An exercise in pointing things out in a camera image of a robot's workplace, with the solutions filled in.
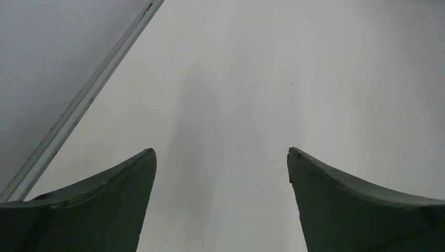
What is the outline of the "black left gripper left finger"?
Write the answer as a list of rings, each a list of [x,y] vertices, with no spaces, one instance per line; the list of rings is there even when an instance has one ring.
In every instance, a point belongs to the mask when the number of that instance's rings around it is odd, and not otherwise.
[[[146,149],[72,185],[1,204],[1,251],[136,251],[156,166]]]

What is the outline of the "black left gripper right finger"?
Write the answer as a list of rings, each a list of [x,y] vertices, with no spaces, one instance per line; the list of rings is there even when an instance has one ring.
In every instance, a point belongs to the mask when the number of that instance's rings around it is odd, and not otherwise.
[[[444,201],[394,191],[289,148],[308,251],[444,251]]]

